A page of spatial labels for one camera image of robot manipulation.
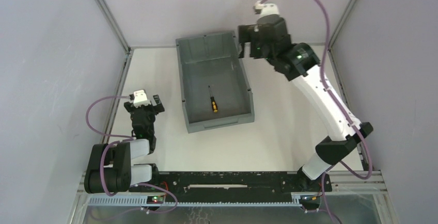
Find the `black yellow screwdriver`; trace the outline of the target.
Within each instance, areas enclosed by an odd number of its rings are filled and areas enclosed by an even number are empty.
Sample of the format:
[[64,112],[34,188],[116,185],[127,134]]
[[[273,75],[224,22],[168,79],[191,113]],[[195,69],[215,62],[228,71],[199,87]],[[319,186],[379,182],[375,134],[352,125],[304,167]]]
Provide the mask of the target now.
[[212,90],[211,90],[211,86],[210,85],[208,86],[208,89],[209,89],[209,94],[210,94],[210,102],[211,102],[212,111],[214,113],[217,113],[218,112],[218,107],[217,107],[215,98],[214,98],[214,96],[212,94]]

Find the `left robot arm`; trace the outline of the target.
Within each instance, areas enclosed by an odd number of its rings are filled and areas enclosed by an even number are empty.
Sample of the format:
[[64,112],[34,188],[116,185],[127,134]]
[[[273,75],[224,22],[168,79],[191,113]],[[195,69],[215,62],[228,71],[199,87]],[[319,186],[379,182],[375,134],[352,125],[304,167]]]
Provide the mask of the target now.
[[113,196],[133,185],[153,182],[158,176],[156,164],[133,165],[132,160],[155,151],[154,123],[165,108],[159,95],[149,99],[142,90],[125,99],[123,105],[132,122],[131,135],[122,135],[121,141],[93,146],[84,180],[85,191],[89,194]]

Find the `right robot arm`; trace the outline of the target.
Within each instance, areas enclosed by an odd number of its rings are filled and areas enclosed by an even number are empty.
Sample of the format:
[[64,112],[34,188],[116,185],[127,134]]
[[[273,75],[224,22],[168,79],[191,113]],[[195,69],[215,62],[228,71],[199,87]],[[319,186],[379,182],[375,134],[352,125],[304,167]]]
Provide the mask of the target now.
[[238,26],[240,57],[250,44],[249,56],[263,58],[274,70],[292,82],[314,107],[328,132],[316,145],[315,153],[299,170],[305,182],[318,179],[331,166],[341,162],[373,131],[369,122],[361,122],[332,91],[322,62],[307,43],[292,43],[286,21],[277,14],[260,18],[256,24]]

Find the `grey plastic bin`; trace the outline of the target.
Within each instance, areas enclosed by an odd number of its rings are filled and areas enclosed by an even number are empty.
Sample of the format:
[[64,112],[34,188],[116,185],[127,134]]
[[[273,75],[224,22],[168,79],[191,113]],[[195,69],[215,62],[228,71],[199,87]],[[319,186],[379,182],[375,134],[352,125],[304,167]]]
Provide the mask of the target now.
[[[253,93],[232,30],[176,39],[186,129],[196,133],[255,120]],[[211,86],[218,112],[212,111]]]

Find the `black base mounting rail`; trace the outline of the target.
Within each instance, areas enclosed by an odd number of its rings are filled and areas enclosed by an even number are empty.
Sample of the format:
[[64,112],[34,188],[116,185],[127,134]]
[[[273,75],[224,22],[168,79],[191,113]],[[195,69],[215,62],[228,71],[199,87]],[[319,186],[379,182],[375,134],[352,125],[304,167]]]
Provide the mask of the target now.
[[294,171],[159,172],[162,186],[177,200],[285,200],[287,195],[312,195],[332,191],[331,179],[306,180]]

